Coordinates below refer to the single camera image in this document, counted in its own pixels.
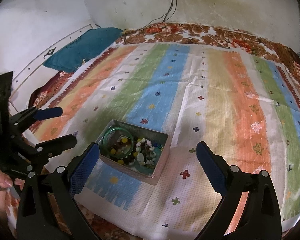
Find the person's left hand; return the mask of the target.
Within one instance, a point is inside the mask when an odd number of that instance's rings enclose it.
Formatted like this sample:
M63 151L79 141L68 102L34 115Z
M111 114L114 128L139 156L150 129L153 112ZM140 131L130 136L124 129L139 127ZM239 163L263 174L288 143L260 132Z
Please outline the person's left hand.
M3 222L7 221L7 215L6 215L6 207L5 207L5 198L6 198L6 189L10 188L14 185L20 186L22 189L24 186L25 181L21 179L15 179L14 182L12 182L11 178L3 173L0 170L0 186L4 189L4 191L0 191L0 220Z

